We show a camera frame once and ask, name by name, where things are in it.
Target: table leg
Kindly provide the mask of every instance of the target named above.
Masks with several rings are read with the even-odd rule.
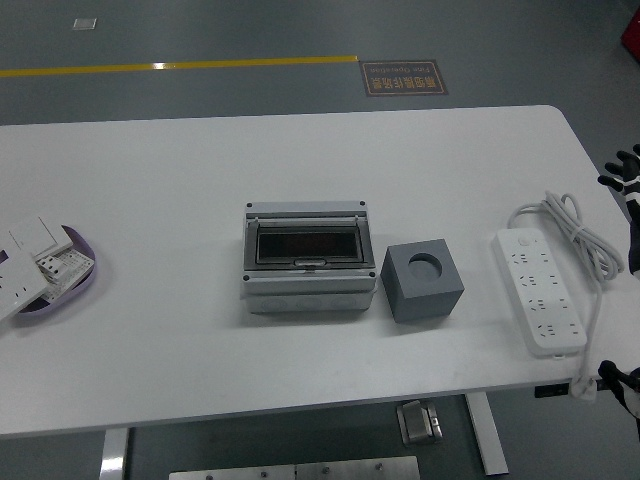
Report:
[[[467,407],[469,408],[473,430],[476,433],[476,440],[480,448],[484,472],[487,475],[509,473],[487,394],[485,392],[474,392],[467,393],[465,397],[467,398]]]
[[[127,457],[128,428],[114,428],[104,434],[100,480],[122,480]]]

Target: gray floor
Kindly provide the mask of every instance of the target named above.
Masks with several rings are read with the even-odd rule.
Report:
[[[640,66],[619,41],[637,4],[4,1],[0,70],[312,55],[436,59],[449,95],[368,98],[354,64],[0,78],[0,125],[550,104],[602,171],[617,150],[640,142]],[[74,18],[94,16],[95,31],[71,31]],[[601,325],[614,328],[615,319]],[[489,398],[510,478],[640,478],[635,425],[609,392],[593,405],[535,400],[530,390]],[[482,478],[463,398],[435,401],[441,445],[402,447],[393,404],[292,412],[136,429],[127,474],[416,454],[424,478]],[[0,478],[96,479],[101,442],[101,432],[2,440]]]

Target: white table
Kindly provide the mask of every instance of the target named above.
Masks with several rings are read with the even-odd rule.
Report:
[[[1,436],[567,381],[579,358],[529,354],[490,242],[549,189],[628,249],[624,216],[547,106],[8,126],[0,165],[2,227],[52,212],[98,265],[72,304],[0,324]],[[452,315],[397,325],[381,284],[361,314],[247,314],[245,203],[334,199],[368,202],[378,269],[388,245],[445,238],[466,288]],[[587,318],[593,293],[570,247],[556,252]],[[638,311],[623,274],[592,374],[604,358],[640,365]]]

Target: metal base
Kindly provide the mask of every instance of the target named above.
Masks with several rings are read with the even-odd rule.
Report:
[[[420,480],[416,457],[179,472],[169,480]]]
[[[402,443],[439,443],[442,441],[442,430],[438,421],[436,407],[431,402],[424,405],[420,400],[399,405],[396,408]]]

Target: white switch panel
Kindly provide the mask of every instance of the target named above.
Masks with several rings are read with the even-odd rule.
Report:
[[[0,321],[22,310],[48,287],[31,255],[15,246],[0,247]]]
[[[31,254],[34,260],[55,255],[73,245],[62,225],[45,216],[26,218],[9,228],[18,247]]]

